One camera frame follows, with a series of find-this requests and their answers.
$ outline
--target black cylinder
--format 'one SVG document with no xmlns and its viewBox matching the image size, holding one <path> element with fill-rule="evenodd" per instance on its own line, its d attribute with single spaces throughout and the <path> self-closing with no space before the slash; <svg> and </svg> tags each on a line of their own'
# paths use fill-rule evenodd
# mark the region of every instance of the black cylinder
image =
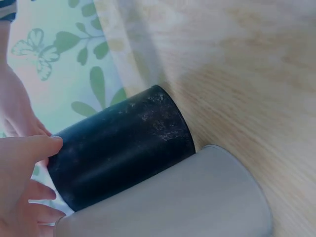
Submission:
<svg viewBox="0 0 316 237">
<path fill-rule="evenodd" d="M 61 151 L 49 159 L 52 181 L 79 211 L 122 192 L 195 153 L 175 103 L 155 85 L 56 134 Z"/>
</svg>

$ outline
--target gray cup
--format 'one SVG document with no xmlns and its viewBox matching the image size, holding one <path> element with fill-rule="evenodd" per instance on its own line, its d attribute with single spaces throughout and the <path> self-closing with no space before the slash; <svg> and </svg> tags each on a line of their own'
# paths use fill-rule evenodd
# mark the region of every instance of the gray cup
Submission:
<svg viewBox="0 0 316 237">
<path fill-rule="evenodd" d="M 209 145 L 158 175 L 60 220 L 56 237 L 270 237 L 258 184 Z"/>
</svg>

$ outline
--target wooden surface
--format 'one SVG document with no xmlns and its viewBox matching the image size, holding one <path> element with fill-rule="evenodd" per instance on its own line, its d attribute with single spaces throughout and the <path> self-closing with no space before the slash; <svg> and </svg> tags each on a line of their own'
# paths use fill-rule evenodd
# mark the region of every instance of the wooden surface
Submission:
<svg viewBox="0 0 316 237">
<path fill-rule="evenodd" d="M 101 24 L 128 42 L 112 54 L 129 95 L 166 80 L 197 149 L 222 146 L 260 183 L 274 236 L 316 236 L 316 2 L 110 2 L 121 26 Z M 132 26 L 127 5 L 139 17 Z"/>
</svg>

